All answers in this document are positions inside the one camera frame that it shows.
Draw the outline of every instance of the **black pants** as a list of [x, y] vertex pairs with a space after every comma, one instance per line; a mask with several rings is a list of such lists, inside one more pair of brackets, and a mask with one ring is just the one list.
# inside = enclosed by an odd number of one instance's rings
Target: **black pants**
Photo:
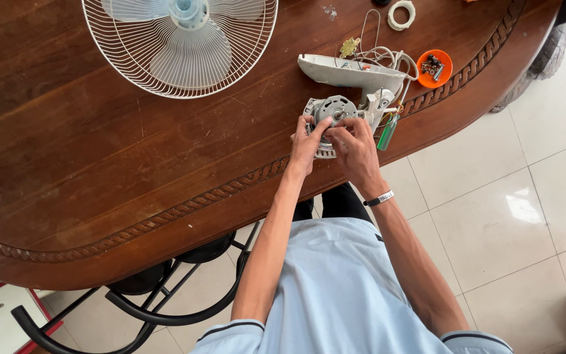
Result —
[[[355, 194], [349, 182], [327, 190], [323, 196], [322, 217], [355, 217], [372, 223], [366, 208]], [[314, 198], [296, 204], [292, 221], [311, 219]]]

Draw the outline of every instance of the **man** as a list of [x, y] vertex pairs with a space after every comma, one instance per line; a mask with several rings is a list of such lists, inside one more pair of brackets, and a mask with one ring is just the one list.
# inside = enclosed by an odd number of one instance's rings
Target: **man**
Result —
[[[250, 253], [231, 322], [209, 328], [193, 353], [512, 353], [469, 331], [449, 286], [414, 235], [379, 172], [368, 122], [329, 117], [308, 136], [301, 116], [292, 154]], [[348, 183], [296, 205], [321, 135]]]

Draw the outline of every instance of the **light blue shirt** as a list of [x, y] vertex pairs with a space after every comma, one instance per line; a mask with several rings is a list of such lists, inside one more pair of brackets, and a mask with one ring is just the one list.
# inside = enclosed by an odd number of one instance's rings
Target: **light blue shirt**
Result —
[[438, 338], [406, 299], [379, 232], [363, 220], [292, 223], [267, 325], [237, 319], [213, 326], [193, 354], [512, 353], [480, 331]]

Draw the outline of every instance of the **white plastic ring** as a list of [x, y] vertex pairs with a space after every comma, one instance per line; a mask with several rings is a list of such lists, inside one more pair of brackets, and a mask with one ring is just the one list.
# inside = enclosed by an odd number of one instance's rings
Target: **white plastic ring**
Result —
[[[404, 24], [397, 23], [394, 20], [394, 10], [397, 8], [405, 8], [407, 12], [409, 12], [409, 20], [407, 20], [407, 22], [405, 22]], [[415, 16], [416, 10], [414, 9], [412, 2], [408, 0], [400, 0], [392, 5], [390, 11], [388, 12], [388, 25], [390, 25], [390, 27], [392, 27], [392, 29], [394, 30], [403, 31], [404, 29], [409, 28], [412, 22], [414, 22]]]

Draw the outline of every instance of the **white fan blade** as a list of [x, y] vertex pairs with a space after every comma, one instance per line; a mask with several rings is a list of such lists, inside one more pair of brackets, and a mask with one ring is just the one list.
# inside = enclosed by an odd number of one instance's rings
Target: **white fan blade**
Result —
[[169, 15], [167, 0], [102, 0], [108, 16], [122, 22], [154, 20]]
[[224, 80], [232, 60], [228, 39], [209, 18], [197, 31], [176, 28], [150, 61], [150, 74], [178, 88], [203, 89]]
[[264, 0], [209, 0], [209, 10], [241, 21], [255, 21], [261, 17]]

